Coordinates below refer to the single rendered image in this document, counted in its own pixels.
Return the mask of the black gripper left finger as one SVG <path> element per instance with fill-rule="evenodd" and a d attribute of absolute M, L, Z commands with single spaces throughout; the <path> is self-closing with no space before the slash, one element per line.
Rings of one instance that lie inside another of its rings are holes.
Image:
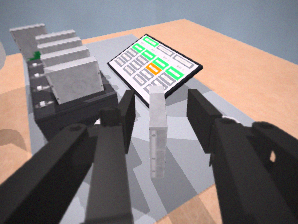
<path fill-rule="evenodd" d="M 135 117 L 135 90 L 126 90 L 93 127 L 63 128 L 0 184 L 0 224 L 60 224 L 92 163 L 80 224 L 134 224 L 125 154 Z"/>

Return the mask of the grey flat mat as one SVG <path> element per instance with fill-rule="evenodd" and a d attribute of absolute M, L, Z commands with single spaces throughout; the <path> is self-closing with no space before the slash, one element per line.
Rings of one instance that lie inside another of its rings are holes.
<path fill-rule="evenodd" d="M 86 45 L 90 57 L 117 93 L 118 103 L 131 90 L 107 63 L 139 38 L 133 34 Z M 34 122 L 27 64 L 23 59 L 31 156 L 46 143 Z M 134 224 L 154 224 L 215 183 L 210 154 L 205 154 L 186 116 L 188 89 L 197 89 L 223 116 L 237 119 L 243 126 L 256 122 L 210 88 L 192 77 L 165 99 L 167 143 L 164 178 L 150 178 L 149 108 L 135 94 L 136 117 L 126 156 Z M 60 224 L 84 222 L 93 163 L 63 216 Z"/>

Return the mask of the black-framed status screen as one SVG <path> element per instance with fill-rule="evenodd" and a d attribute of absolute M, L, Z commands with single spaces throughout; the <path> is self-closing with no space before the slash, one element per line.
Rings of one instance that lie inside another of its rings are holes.
<path fill-rule="evenodd" d="M 165 99 L 203 69 L 203 65 L 145 34 L 107 65 L 149 108 L 149 86 L 164 86 Z"/>

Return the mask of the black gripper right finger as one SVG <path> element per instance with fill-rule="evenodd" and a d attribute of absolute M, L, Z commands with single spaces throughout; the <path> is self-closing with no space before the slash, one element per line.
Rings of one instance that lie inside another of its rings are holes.
<path fill-rule="evenodd" d="M 186 116 L 210 154 L 222 224 L 298 224 L 297 138 L 266 121 L 243 126 L 197 89 Z"/>

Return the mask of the black drive dock housing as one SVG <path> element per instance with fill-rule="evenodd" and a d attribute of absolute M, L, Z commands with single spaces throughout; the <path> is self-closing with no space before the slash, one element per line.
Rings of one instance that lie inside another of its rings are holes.
<path fill-rule="evenodd" d="M 70 124 L 93 127 L 99 119 L 99 110 L 117 107 L 118 97 L 105 76 L 101 74 L 104 90 L 66 103 L 58 104 L 44 74 L 41 59 L 27 61 L 34 121 L 49 142 Z"/>

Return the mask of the white hard drive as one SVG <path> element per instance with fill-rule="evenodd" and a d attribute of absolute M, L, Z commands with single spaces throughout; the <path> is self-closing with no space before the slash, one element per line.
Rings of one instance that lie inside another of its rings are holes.
<path fill-rule="evenodd" d="M 83 44 L 80 37 L 74 37 L 70 39 L 40 44 L 37 46 L 40 54 L 42 55 L 42 54 L 47 54 L 47 53 L 52 53 L 52 52 L 61 51 L 65 49 L 83 46 Z"/>
<path fill-rule="evenodd" d="M 44 23 L 11 28 L 10 33 L 26 64 L 27 61 L 40 58 L 35 36 L 48 34 Z"/>
<path fill-rule="evenodd" d="M 90 53 L 86 45 L 40 55 L 44 68 L 87 57 L 90 57 Z"/>
<path fill-rule="evenodd" d="M 104 90 L 94 56 L 44 68 L 59 104 Z"/>
<path fill-rule="evenodd" d="M 74 30 L 67 30 L 67 31 L 62 31 L 57 33 L 35 36 L 38 45 L 43 43 L 73 38 L 73 37 L 77 37 L 76 32 Z"/>

